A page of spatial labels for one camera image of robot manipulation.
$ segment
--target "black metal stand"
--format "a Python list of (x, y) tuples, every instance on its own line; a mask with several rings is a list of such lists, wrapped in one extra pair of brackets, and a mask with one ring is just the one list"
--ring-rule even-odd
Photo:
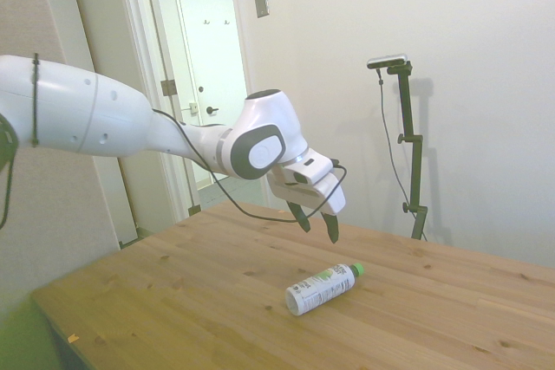
[(405, 64), (388, 68), (388, 74), (397, 75), (399, 80), (399, 93), (401, 95), (402, 125), (404, 134), (400, 134), (397, 143), (403, 141), (413, 144), (412, 173), (410, 176), (410, 201), (409, 204), (403, 203), (402, 209), (405, 212), (416, 214), (415, 225), (413, 227), (412, 238), (422, 239), (424, 223), (428, 208), (420, 205), (420, 182), (422, 171), (422, 141), (421, 134), (415, 134), (413, 128), (413, 112), (410, 106), (410, 88), (408, 86), (408, 76), (411, 75), (413, 66), (410, 61)]

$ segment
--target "table surface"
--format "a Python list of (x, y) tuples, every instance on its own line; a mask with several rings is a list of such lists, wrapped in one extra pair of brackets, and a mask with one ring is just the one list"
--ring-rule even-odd
[[(220, 204), (33, 298), (92, 368), (555, 368), (555, 269), (347, 225), (332, 244), (311, 223)], [(352, 290), (286, 308), (285, 288), (354, 262)]]

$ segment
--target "white bottle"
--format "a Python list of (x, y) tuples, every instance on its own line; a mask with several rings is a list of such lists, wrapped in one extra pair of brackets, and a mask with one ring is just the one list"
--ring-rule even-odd
[(285, 290), (287, 308), (294, 315), (302, 315), (351, 289), (355, 278), (362, 273), (364, 268), (360, 263), (338, 264), (304, 279)]

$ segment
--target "doorway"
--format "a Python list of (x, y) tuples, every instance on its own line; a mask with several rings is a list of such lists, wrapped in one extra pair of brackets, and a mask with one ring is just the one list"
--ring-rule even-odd
[[(165, 31), (167, 61), (178, 92), (176, 113), (188, 124), (232, 126), (247, 96), (233, 0), (157, 1), (153, 2), (153, 8), (156, 3), (160, 7), (156, 25)], [(203, 209), (225, 199), (209, 172), (193, 164), (193, 174)], [(217, 178), (238, 201), (265, 201), (260, 180), (219, 174)]]

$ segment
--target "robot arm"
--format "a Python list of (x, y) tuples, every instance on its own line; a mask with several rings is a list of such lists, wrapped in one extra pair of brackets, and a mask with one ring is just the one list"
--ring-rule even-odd
[[(19, 146), (32, 146), (35, 131), (39, 146), (74, 153), (125, 157), (152, 150), (237, 178), (268, 174), (272, 192), (288, 202), (304, 230), (310, 226), (301, 205), (319, 209), (332, 241), (337, 240), (335, 215), (345, 199), (334, 166), (308, 147), (293, 106), (279, 90), (248, 96), (232, 127), (178, 126), (154, 111), (143, 94), (118, 81), (59, 63), (4, 55), (0, 114), (15, 136), (8, 142)], [(3, 153), (8, 148), (3, 145)]]

